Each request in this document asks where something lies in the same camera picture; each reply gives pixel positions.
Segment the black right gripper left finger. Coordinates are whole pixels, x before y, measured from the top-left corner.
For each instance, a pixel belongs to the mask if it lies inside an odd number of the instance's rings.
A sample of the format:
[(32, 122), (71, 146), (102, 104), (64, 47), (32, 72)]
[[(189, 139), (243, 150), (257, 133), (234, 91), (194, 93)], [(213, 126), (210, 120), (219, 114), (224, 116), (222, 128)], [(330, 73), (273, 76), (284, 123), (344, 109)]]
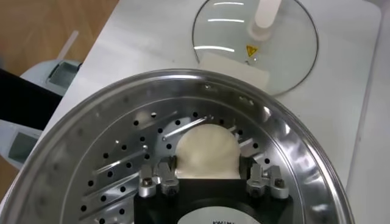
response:
[(179, 180), (176, 177), (176, 156), (162, 158), (157, 164), (143, 164), (139, 171), (138, 195), (150, 198), (158, 192), (174, 197), (179, 193)]

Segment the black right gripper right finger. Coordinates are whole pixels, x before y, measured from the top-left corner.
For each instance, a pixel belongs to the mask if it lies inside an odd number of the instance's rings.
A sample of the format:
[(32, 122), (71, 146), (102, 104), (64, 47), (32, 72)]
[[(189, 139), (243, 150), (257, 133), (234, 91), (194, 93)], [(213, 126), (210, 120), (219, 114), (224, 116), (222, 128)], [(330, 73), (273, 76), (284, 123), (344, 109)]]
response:
[(246, 180), (246, 191), (253, 198), (260, 198), (267, 192), (279, 200), (289, 197), (289, 188), (279, 166), (272, 165), (263, 170), (253, 158), (240, 158), (239, 174), (241, 179)]

